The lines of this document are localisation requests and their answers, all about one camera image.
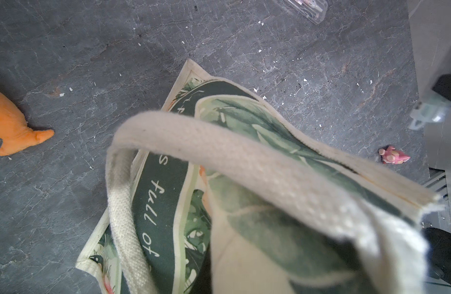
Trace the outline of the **orange plush fish toy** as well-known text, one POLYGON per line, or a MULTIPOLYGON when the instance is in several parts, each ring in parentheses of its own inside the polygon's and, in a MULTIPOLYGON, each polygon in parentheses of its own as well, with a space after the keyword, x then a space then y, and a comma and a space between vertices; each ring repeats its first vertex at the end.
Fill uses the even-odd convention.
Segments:
POLYGON ((24 114, 0 92, 0 156, 9 156, 46 142, 55 135, 51 129, 35 131, 28 126, 24 114))

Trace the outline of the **small pink toy figure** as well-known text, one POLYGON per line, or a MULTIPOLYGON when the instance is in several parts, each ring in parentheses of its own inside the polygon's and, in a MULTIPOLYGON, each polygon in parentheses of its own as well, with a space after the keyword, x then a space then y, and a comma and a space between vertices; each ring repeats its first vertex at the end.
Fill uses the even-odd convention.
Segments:
POLYGON ((386 149, 380 148, 378 153, 383 164, 404 164, 411 158, 393 146, 388 146, 386 149))

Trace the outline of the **cream canvas tote bag leaves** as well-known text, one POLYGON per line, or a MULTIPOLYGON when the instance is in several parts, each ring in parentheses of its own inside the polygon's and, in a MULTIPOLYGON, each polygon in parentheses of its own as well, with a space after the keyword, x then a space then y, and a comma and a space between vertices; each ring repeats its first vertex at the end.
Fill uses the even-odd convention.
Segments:
POLYGON ((423 294, 439 196, 185 62, 114 134, 76 268, 104 294, 423 294))

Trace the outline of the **clear case pink compass set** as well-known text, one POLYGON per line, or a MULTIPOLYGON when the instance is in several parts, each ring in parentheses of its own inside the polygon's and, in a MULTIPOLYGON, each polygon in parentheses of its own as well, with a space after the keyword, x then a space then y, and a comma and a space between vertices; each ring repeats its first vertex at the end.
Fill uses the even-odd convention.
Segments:
POLYGON ((315 25, 325 20, 328 11, 326 0, 277 0, 276 3, 289 15, 307 19, 315 25))

